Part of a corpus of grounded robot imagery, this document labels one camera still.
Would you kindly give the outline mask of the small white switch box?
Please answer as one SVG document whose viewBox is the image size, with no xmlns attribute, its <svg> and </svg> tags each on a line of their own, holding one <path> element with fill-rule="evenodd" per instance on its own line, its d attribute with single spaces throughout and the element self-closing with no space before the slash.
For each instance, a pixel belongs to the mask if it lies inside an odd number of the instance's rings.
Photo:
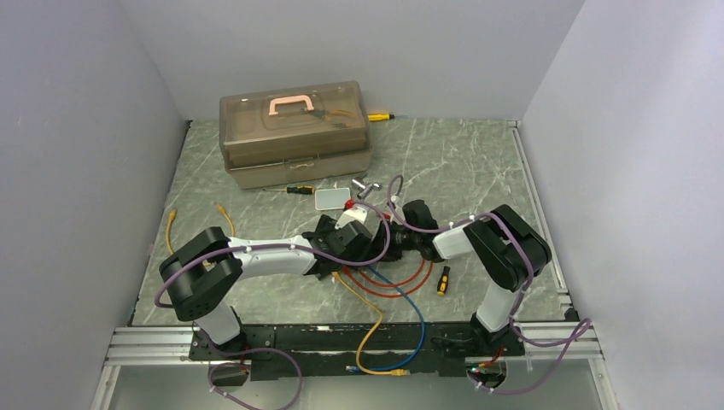
<svg viewBox="0 0 724 410">
<path fill-rule="evenodd" d="M 351 199 L 349 188 L 320 189 L 314 192 L 314 207 L 318 211 L 344 209 Z"/>
</svg>

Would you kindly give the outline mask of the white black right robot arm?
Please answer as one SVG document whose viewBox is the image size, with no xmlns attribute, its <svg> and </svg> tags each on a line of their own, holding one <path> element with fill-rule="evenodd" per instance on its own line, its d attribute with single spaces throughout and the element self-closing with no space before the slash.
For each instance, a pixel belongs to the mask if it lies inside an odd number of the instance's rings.
<svg viewBox="0 0 724 410">
<path fill-rule="evenodd" d="M 511 328 L 511 316 L 522 303 L 523 292 L 551 262 L 549 245 L 506 204 L 447 229 L 439 227 L 423 200 L 406 203 L 402 213 L 404 220 L 390 222 L 388 230 L 379 225 L 368 255 L 387 248 L 382 259 L 397 261 L 403 252 L 416 250 L 426 261 L 442 263 L 476 254 L 490 285 L 471 317 L 470 342 L 480 354 L 493 353 Z"/>
</svg>

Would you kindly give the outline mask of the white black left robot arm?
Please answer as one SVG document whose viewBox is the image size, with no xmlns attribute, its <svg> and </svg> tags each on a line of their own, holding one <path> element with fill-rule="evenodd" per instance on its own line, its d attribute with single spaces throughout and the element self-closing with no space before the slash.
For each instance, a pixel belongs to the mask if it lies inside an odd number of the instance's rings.
<svg viewBox="0 0 724 410">
<path fill-rule="evenodd" d="M 275 274 L 323 277 L 352 262 L 378 261 L 381 249 L 359 221 L 337 226 L 322 216 L 314 231 L 286 239 L 246 240 L 226 236 L 220 227 L 202 231 L 159 266 L 162 290 L 178 320 L 196 323 L 226 359 L 245 347 L 242 321 L 225 297 L 243 279 Z"/>
</svg>

